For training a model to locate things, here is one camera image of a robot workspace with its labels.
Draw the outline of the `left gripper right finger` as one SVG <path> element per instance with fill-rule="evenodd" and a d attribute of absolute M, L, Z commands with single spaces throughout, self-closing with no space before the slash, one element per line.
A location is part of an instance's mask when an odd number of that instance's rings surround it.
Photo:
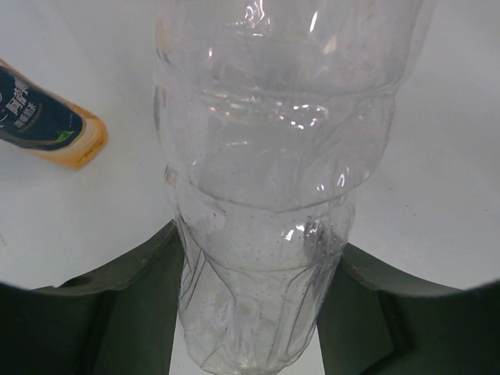
<path fill-rule="evenodd" d="M 317 330 L 327 374 L 497 374 L 499 282 L 462 291 L 347 245 Z"/>

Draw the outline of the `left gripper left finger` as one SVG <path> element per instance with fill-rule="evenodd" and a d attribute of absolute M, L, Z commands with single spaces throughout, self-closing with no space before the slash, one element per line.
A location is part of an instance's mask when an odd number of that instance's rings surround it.
<path fill-rule="evenodd" d="M 169 223 L 59 287 L 2 284 L 2 373 L 167 374 L 183 264 Z"/>

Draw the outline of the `orange milk tea bottle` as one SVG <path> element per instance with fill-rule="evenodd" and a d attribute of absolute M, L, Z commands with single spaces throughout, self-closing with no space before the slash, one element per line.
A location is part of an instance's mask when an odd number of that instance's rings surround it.
<path fill-rule="evenodd" d="M 1 139 L 78 170 L 104 148 L 108 132 L 93 113 L 1 61 Z"/>

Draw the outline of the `clear plastic bottle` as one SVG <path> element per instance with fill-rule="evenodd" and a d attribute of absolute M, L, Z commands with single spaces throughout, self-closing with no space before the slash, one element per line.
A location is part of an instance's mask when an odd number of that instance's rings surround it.
<path fill-rule="evenodd" d="M 179 317 L 204 371 L 276 374 L 309 345 L 435 6 L 155 3 Z"/>

